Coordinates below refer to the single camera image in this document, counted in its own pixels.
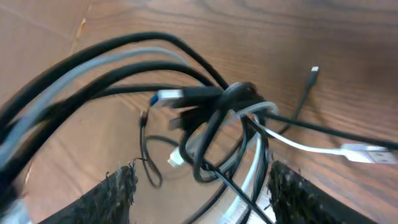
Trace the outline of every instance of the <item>wooden table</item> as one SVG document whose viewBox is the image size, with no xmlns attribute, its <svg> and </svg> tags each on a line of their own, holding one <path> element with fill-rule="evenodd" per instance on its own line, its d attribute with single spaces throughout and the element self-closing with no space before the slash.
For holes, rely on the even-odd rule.
<svg viewBox="0 0 398 224">
<path fill-rule="evenodd" d="M 301 120 L 397 140 L 395 1 L 2 0 L 0 27 L 7 30 L 0 41 L 4 49 L 0 52 L 1 102 L 72 52 L 115 36 L 159 30 L 182 38 L 228 83 L 255 83 L 267 100 L 277 104 L 283 116 L 293 113 L 311 67 L 318 65 L 320 76 L 300 114 Z M 174 49 L 162 42 L 140 45 Z M 155 57 L 149 55 L 139 59 L 152 58 Z M 77 80 L 64 96 L 110 68 L 137 60 L 101 67 Z M 159 74 L 161 79 L 142 75 L 125 83 L 195 84 L 171 73 Z M 138 155 L 137 119 L 148 96 L 117 96 L 90 103 L 47 142 L 34 160 L 26 186 L 26 202 L 35 222 L 88 191 L 104 178 L 106 171 L 115 170 L 119 161 L 125 164 Z M 178 139 L 178 132 L 167 131 L 170 115 L 167 110 L 154 113 L 149 130 Z M 280 126 L 270 125 L 276 129 Z M 339 147 L 349 142 L 302 128 L 291 129 L 286 137 L 319 147 Z M 227 146 L 229 140 L 215 147 Z M 160 150 L 165 148 L 161 144 L 150 147 L 154 147 L 151 153 L 159 167 L 175 172 L 165 161 L 172 149 Z M 379 223 L 396 223 L 397 167 L 303 152 L 278 141 L 272 141 L 271 148 L 276 159 L 288 163 L 333 197 Z M 252 152 L 242 169 L 247 170 L 250 157 Z M 155 190 L 143 171 L 138 170 L 140 181 L 132 215 L 139 223 L 181 222 L 217 188 L 198 185 L 189 168 L 183 172 L 188 173 L 182 179 L 170 180 Z M 232 198 L 232 194 L 227 194 L 225 205 Z M 223 211 L 219 206 L 204 222 L 215 222 Z"/>
</svg>

